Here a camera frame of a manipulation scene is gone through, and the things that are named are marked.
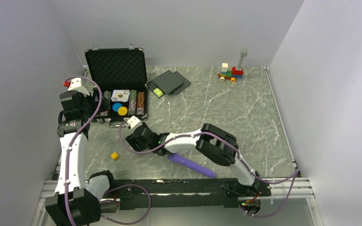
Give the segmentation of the orange poker chip stack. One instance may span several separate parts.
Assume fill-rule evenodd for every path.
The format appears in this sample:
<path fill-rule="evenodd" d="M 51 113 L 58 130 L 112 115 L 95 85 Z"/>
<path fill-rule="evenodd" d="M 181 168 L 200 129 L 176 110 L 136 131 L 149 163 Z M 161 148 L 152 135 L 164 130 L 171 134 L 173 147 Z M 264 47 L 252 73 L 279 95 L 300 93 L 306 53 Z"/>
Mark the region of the orange poker chip stack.
<path fill-rule="evenodd" d="M 138 92 L 137 94 L 137 104 L 136 104 L 136 115 L 142 116 L 145 114 L 145 93 Z"/>

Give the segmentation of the black poker set case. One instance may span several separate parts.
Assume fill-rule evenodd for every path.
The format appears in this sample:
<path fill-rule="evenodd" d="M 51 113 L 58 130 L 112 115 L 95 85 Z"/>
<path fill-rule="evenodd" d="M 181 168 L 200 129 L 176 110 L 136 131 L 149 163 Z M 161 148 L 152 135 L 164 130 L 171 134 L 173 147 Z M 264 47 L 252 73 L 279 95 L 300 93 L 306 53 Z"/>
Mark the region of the black poker set case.
<path fill-rule="evenodd" d="M 136 115 L 140 120 L 148 116 L 148 88 L 145 53 L 143 48 L 92 48 L 84 52 L 91 78 L 101 92 L 136 90 L 143 92 L 144 113 Z"/>

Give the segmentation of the green poker chip stack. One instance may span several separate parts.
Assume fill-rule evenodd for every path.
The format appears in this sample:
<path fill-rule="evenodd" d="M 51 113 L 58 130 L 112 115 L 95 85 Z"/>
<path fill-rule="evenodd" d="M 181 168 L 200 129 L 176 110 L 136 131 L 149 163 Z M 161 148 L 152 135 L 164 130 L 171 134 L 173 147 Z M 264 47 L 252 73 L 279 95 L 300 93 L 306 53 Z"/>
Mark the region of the green poker chip stack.
<path fill-rule="evenodd" d="M 129 95 L 129 115 L 135 115 L 136 114 L 136 108 L 137 108 L 137 96 L 138 92 L 137 90 L 131 90 Z"/>

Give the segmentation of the blue round disc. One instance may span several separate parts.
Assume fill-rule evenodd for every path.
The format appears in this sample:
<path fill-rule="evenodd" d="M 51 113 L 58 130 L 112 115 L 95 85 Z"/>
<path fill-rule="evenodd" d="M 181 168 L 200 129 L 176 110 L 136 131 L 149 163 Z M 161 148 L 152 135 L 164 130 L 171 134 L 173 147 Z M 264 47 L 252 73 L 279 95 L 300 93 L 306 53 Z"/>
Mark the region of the blue round disc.
<path fill-rule="evenodd" d="M 114 104 L 112 105 L 112 110 L 113 110 L 114 112 L 118 112 L 119 108 L 121 108 L 121 107 L 122 107 L 122 104 L 121 104 L 121 103 L 114 103 Z"/>

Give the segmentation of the playing cards deck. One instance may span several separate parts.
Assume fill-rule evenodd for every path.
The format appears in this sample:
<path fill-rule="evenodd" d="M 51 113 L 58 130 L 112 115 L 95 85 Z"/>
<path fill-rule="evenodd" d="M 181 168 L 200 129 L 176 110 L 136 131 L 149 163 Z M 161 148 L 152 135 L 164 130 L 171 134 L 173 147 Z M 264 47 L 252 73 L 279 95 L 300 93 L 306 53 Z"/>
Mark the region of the playing cards deck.
<path fill-rule="evenodd" d="M 113 90 L 111 101 L 113 102 L 128 102 L 130 90 Z"/>

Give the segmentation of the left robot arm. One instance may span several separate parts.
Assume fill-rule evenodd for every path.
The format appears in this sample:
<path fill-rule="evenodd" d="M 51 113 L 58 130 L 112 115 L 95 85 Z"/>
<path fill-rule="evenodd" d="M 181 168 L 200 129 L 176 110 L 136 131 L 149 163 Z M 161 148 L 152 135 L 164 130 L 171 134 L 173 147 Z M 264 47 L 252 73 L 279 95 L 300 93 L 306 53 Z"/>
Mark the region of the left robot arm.
<path fill-rule="evenodd" d="M 89 123 L 97 104 L 87 92 L 70 90 L 60 94 L 58 136 L 61 164 L 54 194 L 45 200 L 45 209 L 57 226 L 84 226 L 100 220 L 100 200 L 117 190 L 110 171 L 84 175 Z"/>

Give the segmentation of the toy brick train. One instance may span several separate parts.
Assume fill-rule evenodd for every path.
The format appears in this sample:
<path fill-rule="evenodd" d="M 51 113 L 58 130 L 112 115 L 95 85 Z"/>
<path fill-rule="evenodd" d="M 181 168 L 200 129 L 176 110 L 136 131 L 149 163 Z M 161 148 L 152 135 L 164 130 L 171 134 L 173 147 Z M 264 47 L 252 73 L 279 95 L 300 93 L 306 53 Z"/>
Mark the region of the toy brick train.
<path fill-rule="evenodd" d="M 248 49 L 242 48 L 240 51 L 239 62 L 236 66 L 229 69 L 228 63 L 222 63 L 220 66 L 220 72 L 217 74 L 217 77 L 220 81 L 230 80 L 235 82 L 237 78 L 242 78 L 244 75 L 244 69 L 242 63 L 245 57 L 248 55 Z"/>

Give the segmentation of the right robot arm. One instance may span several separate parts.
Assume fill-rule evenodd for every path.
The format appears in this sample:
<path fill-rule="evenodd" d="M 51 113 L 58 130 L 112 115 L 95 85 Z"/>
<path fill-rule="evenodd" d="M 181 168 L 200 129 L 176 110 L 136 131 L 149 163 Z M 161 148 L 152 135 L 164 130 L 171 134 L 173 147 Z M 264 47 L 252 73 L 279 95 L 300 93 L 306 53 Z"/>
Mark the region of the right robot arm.
<path fill-rule="evenodd" d="M 228 167 L 238 181 L 240 193 L 251 196 L 259 192 L 260 175 L 243 158 L 236 137 L 210 123 L 183 134 L 157 134 L 136 117 L 123 125 L 130 134 L 120 140 L 127 141 L 132 153 L 175 157 L 178 152 L 197 150 L 213 163 Z"/>

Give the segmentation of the small yellow cube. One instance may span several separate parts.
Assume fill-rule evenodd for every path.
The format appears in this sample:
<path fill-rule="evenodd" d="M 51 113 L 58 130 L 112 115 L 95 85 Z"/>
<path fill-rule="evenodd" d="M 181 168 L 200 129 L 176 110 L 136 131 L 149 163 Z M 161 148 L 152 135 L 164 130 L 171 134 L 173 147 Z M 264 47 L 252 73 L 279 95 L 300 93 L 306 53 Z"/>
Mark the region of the small yellow cube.
<path fill-rule="evenodd" d="M 113 152 L 110 156 L 113 160 L 117 160 L 119 158 L 119 155 L 116 152 Z"/>

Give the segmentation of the yellow round disc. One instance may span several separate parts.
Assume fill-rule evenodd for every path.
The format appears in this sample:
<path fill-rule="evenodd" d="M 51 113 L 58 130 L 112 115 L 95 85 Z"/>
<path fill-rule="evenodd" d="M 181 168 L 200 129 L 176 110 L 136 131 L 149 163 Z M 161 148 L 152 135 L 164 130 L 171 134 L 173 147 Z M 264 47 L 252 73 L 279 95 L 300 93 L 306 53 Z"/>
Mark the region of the yellow round disc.
<path fill-rule="evenodd" d="M 119 107 L 118 110 L 117 110 L 117 113 L 120 115 L 120 116 L 125 116 L 128 114 L 128 109 L 127 107 Z"/>

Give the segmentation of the purple flashlight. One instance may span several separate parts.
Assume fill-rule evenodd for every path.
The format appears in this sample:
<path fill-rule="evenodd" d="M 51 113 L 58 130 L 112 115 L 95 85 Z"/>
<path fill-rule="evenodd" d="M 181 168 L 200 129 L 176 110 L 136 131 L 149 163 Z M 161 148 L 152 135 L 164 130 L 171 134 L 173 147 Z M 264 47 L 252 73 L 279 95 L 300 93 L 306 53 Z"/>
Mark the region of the purple flashlight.
<path fill-rule="evenodd" d="M 167 159 L 170 160 L 171 162 L 173 163 L 177 163 L 177 164 L 180 164 L 184 167 L 187 167 L 191 170 L 194 170 L 204 176 L 207 176 L 209 178 L 216 178 L 216 173 L 211 171 L 210 169 L 204 167 L 204 166 L 201 166 L 191 160 L 188 160 L 184 157 L 182 157 L 181 155 L 179 155 L 178 153 L 172 153 L 172 154 L 169 154 L 167 156 Z"/>

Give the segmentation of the lime green toy block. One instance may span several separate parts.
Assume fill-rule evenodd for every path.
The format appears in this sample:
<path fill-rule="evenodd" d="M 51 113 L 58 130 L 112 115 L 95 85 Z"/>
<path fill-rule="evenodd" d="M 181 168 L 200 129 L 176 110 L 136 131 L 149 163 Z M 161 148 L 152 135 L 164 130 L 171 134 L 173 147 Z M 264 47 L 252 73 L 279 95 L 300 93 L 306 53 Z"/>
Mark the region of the lime green toy block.
<path fill-rule="evenodd" d="M 153 90 L 153 93 L 154 93 L 154 95 L 155 95 L 156 97 L 158 97 L 158 98 L 161 98 L 161 97 L 164 95 L 164 93 L 162 92 L 162 90 L 161 90 L 160 88 L 154 89 L 154 90 Z"/>

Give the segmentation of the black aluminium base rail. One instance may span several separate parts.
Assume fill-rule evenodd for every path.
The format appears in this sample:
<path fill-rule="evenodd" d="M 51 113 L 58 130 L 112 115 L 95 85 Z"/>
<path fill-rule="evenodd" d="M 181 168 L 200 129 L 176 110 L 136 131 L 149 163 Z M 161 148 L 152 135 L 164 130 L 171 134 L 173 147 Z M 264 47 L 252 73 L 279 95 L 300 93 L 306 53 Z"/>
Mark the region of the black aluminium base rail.
<path fill-rule="evenodd" d="M 251 203 L 251 210 L 253 210 L 253 204 L 258 204 L 259 201 L 262 203 L 270 201 L 270 204 L 274 204 L 278 200 L 282 202 L 291 187 L 288 200 L 302 199 L 306 201 L 314 225 L 322 226 L 323 223 L 309 179 L 298 177 L 293 185 L 292 179 L 280 182 L 282 179 L 265 179 L 276 182 L 275 185 L 260 182 L 258 186 L 260 193 Z M 48 213 L 45 210 L 45 200 L 54 194 L 57 183 L 57 180 L 44 182 L 32 226 L 42 226 L 46 223 Z M 152 208 L 200 206 L 237 208 L 239 207 L 238 203 L 245 203 L 245 201 L 254 198 L 254 193 L 248 193 L 247 188 L 242 189 L 236 178 L 117 180 L 115 185 L 125 184 L 137 184 L 147 189 L 151 194 Z M 117 200 L 120 202 L 119 210 L 147 207 L 148 201 L 144 199 L 143 195 L 144 192 L 140 188 L 121 188 L 117 196 Z"/>

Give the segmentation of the dark grey building baseplate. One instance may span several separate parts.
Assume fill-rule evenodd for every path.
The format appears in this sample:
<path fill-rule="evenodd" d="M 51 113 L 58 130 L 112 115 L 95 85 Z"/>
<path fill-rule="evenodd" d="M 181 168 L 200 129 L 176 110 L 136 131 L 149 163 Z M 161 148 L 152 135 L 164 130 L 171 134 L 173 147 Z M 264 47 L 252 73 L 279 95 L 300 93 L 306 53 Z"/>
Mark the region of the dark grey building baseplate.
<path fill-rule="evenodd" d="M 149 81 L 147 83 L 147 88 L 150 91 L 160 89 L 163 94 L 171 94 L 182 84 L 183 79 L 180 76 L 178 76 L 175 72 L 167 70 L 159 76 L 155 77 L 153 80 Z"/>

